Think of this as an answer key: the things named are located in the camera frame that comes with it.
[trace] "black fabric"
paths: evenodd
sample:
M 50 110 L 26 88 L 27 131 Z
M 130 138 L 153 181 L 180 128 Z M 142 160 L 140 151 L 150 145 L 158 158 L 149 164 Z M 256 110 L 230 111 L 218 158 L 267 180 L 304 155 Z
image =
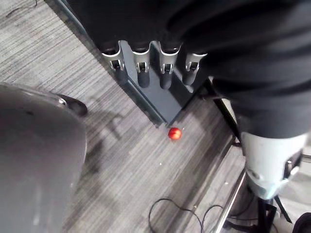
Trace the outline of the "black fabric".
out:
M 293 233 L 310 233 L 311 232 L 311 213 L 304 213 L 296 221 Z
M 232 101 L 242 131 L 284 138 L 311 128 L 311 1 L 69 3 L 102 51 L 118 40 L 135 50 L 157 40 L 168 49 L 182 42 L 186 52 L 208 52 L 200 67 Z

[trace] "cord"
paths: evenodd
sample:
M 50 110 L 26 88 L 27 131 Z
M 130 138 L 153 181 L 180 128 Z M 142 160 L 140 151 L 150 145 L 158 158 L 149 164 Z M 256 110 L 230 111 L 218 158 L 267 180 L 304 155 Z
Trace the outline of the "cord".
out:
M 151 221 L 150 221 L 151 212 L 152 212 L 154 206 L 155 206 L 157 203 L 159 203 L 160 201 L 163 201 L 163 200 L 167 200 L 167 201 L 172 202 L 178 209 L 180 209 L 180 210 L 182 210 L 182 211 L 188 211 L 188 212 L 192 213 L 192 214 L 196 217 L 196 219 L 199 221 L 200 227 L 201 227 L 201 233 L 203 233 L 203 224 L 202 224 L 200 218 L 198 217 L 198 215 L 196 215 L 195 212 L 192 211 L 192 210 L 189 210 L 189 209 L 185 209 L 185 208 L 183 208 L 183 207 L 180 207 L 179 205 L 177 205 L 177 204 L 176 204 L 172 199 L 170 199 L 170 198 L 160 198 L 160 199 L 158 199 L 156 202 L 154 202 L 153 205 L 151 206 L 150 211 L 149 211 L 149 215 L 148 215 L 148 225 L 149 225 L 149 228 L 150 228 L 150 230 L 151 230 L 152 233 L 155 233 L 155 230 L 152 228 Z
M 235 217 L 235 216 L 239 216 L 239 215 L 241 215 L 242 213 L 244 213 L 244 212 L 249 208 L 249 206 L 250 206 L 250 204 L 252 203 L 253 199 L 254 199 L 254 197 L 251 199 L 251 202 L 248 203 L 247 207 L 246 207 L 244 210 L 238 212 L 237 215 L 232 215 L 232 216 L 229 216 L 228 218 L 235 219 L 235 220 L 242 220 L 242 221 L 257 220 L 258 218 L 249 218 L 249 219 L 243 219 L 243 218 L 242 218 L 242 219 L 241 219 L 241 218 L 236 218 L 236 217 Z M 199 221 L 199 223 L 200 223 L 200 228 L 201 228 L 200 232 L 201 232 L 201 233 L 204 232 L 204 221 L 205 221 L 205 218 L 206 218 L 208 212 L 209 212 L 211 209 L 215 208 L 215 207 L 220 207 L 220 208 L 223 209 L 223 207 L 222 207 L 221 205 L 212 205 L 212 206 L 210 206 L 210 207 L 205 211 L 204 216 L 203 216 L 203 219 L 202 219 L 202 221 L 201 221 L 200 218 L 198 217 L 198 215 L 197 215 L 194 211 L 192 211 L 192 210 L 190 210 L 190 209 L 186 209 L 186 208 L 180 207 L 179 205 L 177 205 L 177 204 L 176 204 L 172 199 L 170 199 L 170 198 L 160 198 L 160 199 L 156 200 L 156 201 L 152 204 L 152 206 L 151 206 L 151 208 L 150 208 L 150 211 L 149 211 L 149 214 L 148 214 L 148 226 L 149 226 L 149 229 L 150 229 L 150 231 L 151 231 L 152 233 L 156 233 L 156 232 L 155 232 L 155 230 L 153 229 L 153 227 L 152 227 L 152 225 L 151 225 L 151 220 L 150 220 L 150 219 L 151 219 L 151 213 L 152 213 L 152 210 L 153 210 L 153 208 L 155 207 L 155 205 L 156 205 L 157 203 L 163 201 L 163 200 L 172 202 L 179 210 L 187 211 L 187 212 L 192 213 L 192 214 L 196 217 L 196 219 Z
M 37 6 L 38 6 L 38 0 L 35 0 L 34 6 L 32 6 L 32 7 L 17 7 L 17 8 L 15 8 L 15 9 L 13 9 L 12 11 L 10 11 L 5 17 L 6 17 L 6 18 L 11 17 L 11 15 L 12 15 L 15 11 L 18 11 L 18 10 L 20 10 L 20 9 L 31 9 L 31 8 L 36 8 Z

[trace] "robotic hand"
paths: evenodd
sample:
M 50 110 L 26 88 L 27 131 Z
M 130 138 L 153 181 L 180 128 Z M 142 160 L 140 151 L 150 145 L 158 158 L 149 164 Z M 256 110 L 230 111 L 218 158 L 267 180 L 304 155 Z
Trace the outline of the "robotic hand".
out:
M 188 56 L 189 85 L 200 68 L 231 101 L 253 192 L 273 198 L 298 171 L 311 116 L 311 2 L 299 0 L 69 0 L 116 72 L 118 41 L 132 48 L 141 87 L 149 85 L 149 45 L 161 44 L 161 86 L 176 56 Z

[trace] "gray carpet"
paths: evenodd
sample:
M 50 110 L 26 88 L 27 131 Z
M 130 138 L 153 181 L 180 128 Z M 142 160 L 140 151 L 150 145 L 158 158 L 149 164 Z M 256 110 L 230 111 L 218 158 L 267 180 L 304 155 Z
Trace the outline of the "gray carpet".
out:
M 189 208 L 203 200 L 224 203 L 229 188 L 215 189 L 212 199 L 207 194 L 215 174 L 230 183 L 237 178 L 227 177 L 231 169 L 219 171 L 232 136 L 214 103 L 194 99 L 176 122 L 181 140 L 170 141 L 167 129 L 156 128 L 108 74 L 96 48 L 47 3 L 39 0 L 33 8 L 31 0 L 0 2 L 0 78 L 88 106 L 86 163 L 63 232 L 148 232 L 149 209 L 160 197 Z M 152 216 L 159 232 L 184 231 L 185 220 L 191 221 L 168 204 Z

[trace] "small red ball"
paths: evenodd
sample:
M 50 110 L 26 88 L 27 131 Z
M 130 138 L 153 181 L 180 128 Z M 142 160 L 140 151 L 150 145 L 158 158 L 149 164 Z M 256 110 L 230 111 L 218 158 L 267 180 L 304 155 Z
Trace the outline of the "small red ball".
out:
M 169 131 L 169 138 L 172 140 L 178 140 L 181 138 L 181 130 L 179 128 L 171 128 Z

